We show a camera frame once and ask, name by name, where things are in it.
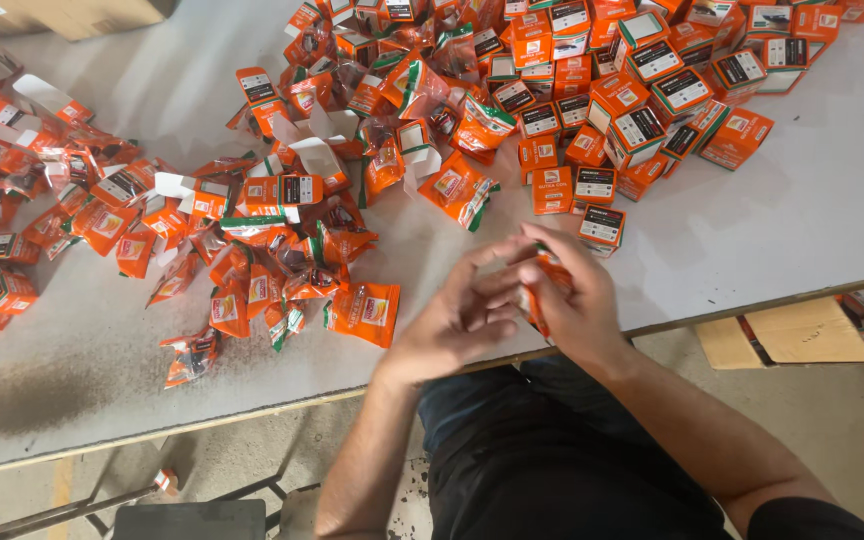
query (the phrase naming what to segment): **forearm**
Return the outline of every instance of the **forearm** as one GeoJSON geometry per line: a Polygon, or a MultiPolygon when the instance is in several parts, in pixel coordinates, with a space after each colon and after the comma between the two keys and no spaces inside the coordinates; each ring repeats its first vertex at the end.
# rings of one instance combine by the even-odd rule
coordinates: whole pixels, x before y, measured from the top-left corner
{"type": "Polygon", "coordinates": [[[417,388],[387,380],[380,364],[322,487],[319,537],[385,535],[418,400],[417,388]]]}

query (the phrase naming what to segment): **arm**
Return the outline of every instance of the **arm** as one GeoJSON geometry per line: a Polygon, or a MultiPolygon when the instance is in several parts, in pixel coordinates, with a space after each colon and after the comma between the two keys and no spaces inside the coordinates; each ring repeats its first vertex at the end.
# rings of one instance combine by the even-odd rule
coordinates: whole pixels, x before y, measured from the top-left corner
{"type": "Polygon", "coordinates": [[[520,270],[559,349],[631,412],[718,501],[740,534],[745,536],[753,512],[772,499],[835,503],[818,478],[765,429],[624,341],[612,279],[577,240],[531,224],[522,230],[544,242],[572,274],[575,290],[565,298],[538,267],[520,270]]]}
{"type": "Polygon", "coordinates": [[[491,300],[519,284],[516,269],[475,280],[479,266],[510,256],[528,240],[513,236],[462,256],[442,289],[401,333],[372,373],[365,404],[345,438],[318,500],[318,538],[386,537],[420,387],[513,335],[516,315],[491,300]]]}

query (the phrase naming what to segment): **brown cardboard box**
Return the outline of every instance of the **brown cardboard box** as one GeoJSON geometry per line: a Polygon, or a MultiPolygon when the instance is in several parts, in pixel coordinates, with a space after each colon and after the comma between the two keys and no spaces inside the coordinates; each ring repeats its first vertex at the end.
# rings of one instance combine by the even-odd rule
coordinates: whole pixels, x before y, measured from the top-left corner
{"type": "Polygon", "coordinates": [[[175,0],[27,0],[36,19],[69,42],[125,32],[168,19],[175,0]]]}
{"type": "Polygon", "coordinates": [[[48,30],[33,16],[29,4],[23,0],[0,0],[0,37],[48,30]]]}

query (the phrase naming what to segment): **carton flap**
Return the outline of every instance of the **carton flap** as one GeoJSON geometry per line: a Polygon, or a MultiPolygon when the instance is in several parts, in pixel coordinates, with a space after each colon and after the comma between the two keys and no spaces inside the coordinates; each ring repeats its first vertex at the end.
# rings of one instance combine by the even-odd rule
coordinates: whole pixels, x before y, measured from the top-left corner
{"type": "Polygon", "coordinates": [[[864,341],[833,297],[745,316],[777,363],[864,362],[864,341]]]}

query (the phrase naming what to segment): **orange pouch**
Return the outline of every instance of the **orange pouch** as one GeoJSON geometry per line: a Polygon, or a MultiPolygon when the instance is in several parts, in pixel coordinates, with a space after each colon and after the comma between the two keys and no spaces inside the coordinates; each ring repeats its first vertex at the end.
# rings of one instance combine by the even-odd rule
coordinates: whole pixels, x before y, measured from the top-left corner
{"type": "Polygon", "coordinates": [[[324,325],[330,331],[388,349],[396,331],[399,293],[398,285],[353,283],[325,305],[324,325]]]}
{"type": "Polygon", "coordinates": [[[156,244],[156,234],[151,230],[127,232],[122,235],[115,249],[115,261],[119,264],[119,274],[127,278],[145,279],[149,269],[149,258],[156,244]]]}

